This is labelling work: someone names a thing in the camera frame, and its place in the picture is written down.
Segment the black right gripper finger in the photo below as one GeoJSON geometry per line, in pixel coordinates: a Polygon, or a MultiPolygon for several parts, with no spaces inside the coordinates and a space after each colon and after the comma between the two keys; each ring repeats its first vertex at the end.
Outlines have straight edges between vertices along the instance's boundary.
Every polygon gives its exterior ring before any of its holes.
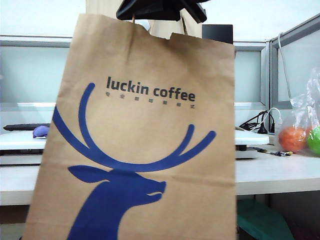
{"type": "Polygon", "coordinates": [[[207,20],[205,9],[201,6],[201,3],[205,0],[181,0],[183,7],[196,21],[197,24],[203,23],[207,20]]]}
{"type": "Polygon", "coordinates": [[[179,21],[180,10],[174,0],[124,0],[116,12],[119,20],[179,21]]]}

